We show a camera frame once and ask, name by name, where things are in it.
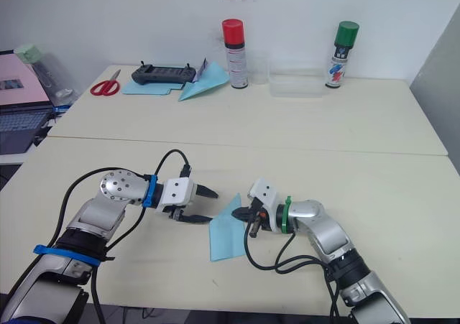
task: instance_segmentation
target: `green ring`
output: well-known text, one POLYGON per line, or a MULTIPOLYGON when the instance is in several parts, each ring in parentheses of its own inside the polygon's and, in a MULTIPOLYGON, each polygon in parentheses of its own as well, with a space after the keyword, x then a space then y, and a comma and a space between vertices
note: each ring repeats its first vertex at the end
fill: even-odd
POLYGON ((282 211, 282 221, 281 221, 281 232, 287 233, 288 232, 288 213, 289 213, 289 207, 291 204, 290 196, 286 198, 285 202, 285 208, 282 211))

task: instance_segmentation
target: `laptop screen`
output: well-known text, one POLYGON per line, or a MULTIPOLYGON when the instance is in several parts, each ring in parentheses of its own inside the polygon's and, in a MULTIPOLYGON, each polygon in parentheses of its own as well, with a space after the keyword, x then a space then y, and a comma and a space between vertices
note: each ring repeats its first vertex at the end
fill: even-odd
POLYGON ((0 106, 49 101, 32 68, 14 53, 0 54, 0 106))

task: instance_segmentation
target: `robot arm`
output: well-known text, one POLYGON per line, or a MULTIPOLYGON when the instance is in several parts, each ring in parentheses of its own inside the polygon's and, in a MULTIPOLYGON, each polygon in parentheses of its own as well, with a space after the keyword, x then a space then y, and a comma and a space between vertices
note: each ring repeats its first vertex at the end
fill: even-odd
POLYGON ((307 235, 321 261, 329 269, 340 289, 345 304, 353 307, 351 317, 358 324, 410 324, 403 309, 396 302, 377 274, 370 271, 354 248, 343 228, 328 216, 321 203, 315 200, 283 203, 264 179, 258 179, 248 197, 258 213, 251 236, 262 229, 281 233, 300 232, 307 235))
POLYGON ((195 195, 218 195, 195 184, 190 168, 164 185, 157 177, 139 176, 128 170, 113 170, 102 178, 96 196, 83 204, 52 248, 37 246, 39 261, 9 299, 0 323, 34 319, 39 323, 77 323, 88 299, 80 287, 94 268, 109 260, 106 245, 124 218, 128 204, 156 208, 177 221, 202 223, 205 216, 184 216, 195 195))

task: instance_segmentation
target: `scissors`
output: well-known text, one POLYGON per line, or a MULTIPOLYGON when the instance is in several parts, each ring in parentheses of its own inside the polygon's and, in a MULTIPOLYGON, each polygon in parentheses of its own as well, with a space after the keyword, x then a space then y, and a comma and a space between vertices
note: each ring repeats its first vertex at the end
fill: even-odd
POLYGON ((97 85, 94 85, 90 90, 91 94, 93 94, 94 96, 111 96, 118 92, 118 90, 120 89, 120 83, 115 79, 118 78, 120 71, 121 69, 118 69, 110 78, 110 80, 105 80, 98 83, 97 85))

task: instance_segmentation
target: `laptop keyboard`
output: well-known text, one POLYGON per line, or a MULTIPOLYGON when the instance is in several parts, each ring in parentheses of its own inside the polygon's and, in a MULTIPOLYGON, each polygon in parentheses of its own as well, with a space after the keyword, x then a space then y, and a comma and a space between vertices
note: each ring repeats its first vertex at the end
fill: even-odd
POLYGON ((0 116, 0 132, 36 129, 46 115, 47 112, 2 115, 0 116))

